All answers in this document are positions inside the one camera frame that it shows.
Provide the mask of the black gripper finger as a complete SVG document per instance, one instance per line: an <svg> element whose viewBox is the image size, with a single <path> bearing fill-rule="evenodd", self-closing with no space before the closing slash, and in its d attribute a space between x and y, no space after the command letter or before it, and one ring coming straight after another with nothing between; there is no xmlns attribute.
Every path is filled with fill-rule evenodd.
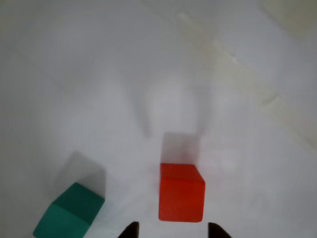
<svg viewBox="0 0 317 238"><path fill-rule="evenodd" d="M123 232L119 235L119 238L138 238L139 237L139 222L130 223Z"/></svg>
<svg viewBox="0 0 317 238"><path fill-rule="evenodd" d="M208 238L231 238L231 236L220 225L208 223Z"/></svg>

